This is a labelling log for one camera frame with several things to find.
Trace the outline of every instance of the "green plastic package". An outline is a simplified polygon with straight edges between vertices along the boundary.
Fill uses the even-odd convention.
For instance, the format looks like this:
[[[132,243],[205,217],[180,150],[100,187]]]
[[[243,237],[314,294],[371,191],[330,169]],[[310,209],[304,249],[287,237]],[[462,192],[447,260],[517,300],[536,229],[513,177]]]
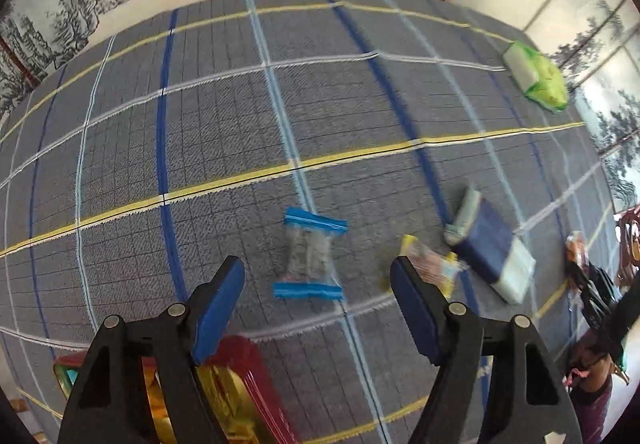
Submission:
[[[502,58],[527,98],[554,113],[569,104],[564,77],[551,59],[519,41],[514,42]]]

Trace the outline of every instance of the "blue gripper pad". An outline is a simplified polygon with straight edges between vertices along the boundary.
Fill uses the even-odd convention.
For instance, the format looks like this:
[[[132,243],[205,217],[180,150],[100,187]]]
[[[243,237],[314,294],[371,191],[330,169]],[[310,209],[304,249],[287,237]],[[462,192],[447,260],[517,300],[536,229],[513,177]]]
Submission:
[[[446,330],[447,300],[435,285],[420,279],[405,256],[393,260],[390,280],[418,353],[429,358],[434,366],[440,366],[445,355],[441,342]]]
[[[210,283],[199,285],[217,288],[212,299],[204,308],[192,311],[190,315],[196,317],[196,329],[191,347],[191,357],[195,364],[202,364],[212,356],[218,348],[231,313],[244,286],[244,265],[239,258],[229,256],[218,269]],[[196,289],[191,297],[197,294]]]

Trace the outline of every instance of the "blue and clear plastic package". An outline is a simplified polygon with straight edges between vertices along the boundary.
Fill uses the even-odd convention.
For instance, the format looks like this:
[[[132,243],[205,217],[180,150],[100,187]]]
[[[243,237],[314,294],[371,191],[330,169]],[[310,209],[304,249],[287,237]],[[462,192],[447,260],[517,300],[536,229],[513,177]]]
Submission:
[[[321,297],[344,299],[342,287],[330,270],[331,243],[347,231],[347,222],[288,207],[284,228],[289,241],[289,263],[282,280],[273,284],[278,298]]]

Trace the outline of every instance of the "silver bolt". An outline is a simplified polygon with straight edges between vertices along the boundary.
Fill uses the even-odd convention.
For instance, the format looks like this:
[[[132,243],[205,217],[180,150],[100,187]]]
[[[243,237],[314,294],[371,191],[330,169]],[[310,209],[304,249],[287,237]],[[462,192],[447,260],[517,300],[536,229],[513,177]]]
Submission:
[[[449,312],[454,316],[464,316],[466,314],[466,307],[462,303],[450,303]]]
[[[513,321],[521,329],[527,329],[531,324],[531,321],[529,321],[529,318],[527,318],[527,316],[523,316],[522,314],[518,314]]]
[[[169,312],[170,316],[177,318],[182,316],[186,310],[187,308],[182,303],[174,303],[169,307],[167,312]]]
[[[103,324],[108,329],[112,329],[119,322],[120,322],[120,318],[118,318],[116,315],[111,315],[111,316],[108,316],[108,318],[104,320]]]

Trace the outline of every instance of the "floor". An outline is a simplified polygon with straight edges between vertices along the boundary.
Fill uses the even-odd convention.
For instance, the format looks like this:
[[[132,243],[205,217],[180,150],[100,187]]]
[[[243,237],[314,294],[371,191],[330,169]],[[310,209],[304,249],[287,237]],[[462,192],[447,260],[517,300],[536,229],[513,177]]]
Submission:
[[[562,241],[583,231],[591,260],[614,268],[610,197],[575,107],[548,114],[504,70],[515,39],[530,43],[439,0],[208,0],[46,78],[0,132],[0,334],[47,436],[65,404],[56,356],[86,348],[106,315],[158,314],[235,254],[247,276],[228,331],[259,346],[300,439],[404,442],[436,369],[385,272],[405,233],[446,252],[442,224],[468,183],[522,237],[536,274],[517,307],[472,272],[473,297],[458,283],[454,299],[530,316],[561,354]],[[289,205],[348,222],[333,247],[346,315],[273,297]]]

